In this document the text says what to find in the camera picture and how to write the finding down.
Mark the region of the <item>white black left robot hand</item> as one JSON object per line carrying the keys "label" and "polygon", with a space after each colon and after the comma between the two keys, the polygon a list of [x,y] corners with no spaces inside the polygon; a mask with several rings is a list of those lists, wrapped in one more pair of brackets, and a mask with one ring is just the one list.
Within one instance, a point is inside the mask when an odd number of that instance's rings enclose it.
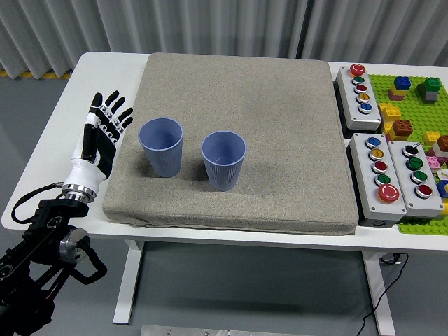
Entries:
{"label": "white black left robot hand", "polygon": [[125,98],[117,90],[107,98],[95,94],[64,186],[81,186],[97,193],[99,185],[109,178],[117,143],[133,121],[133,108],[122,109],[124,103]]}

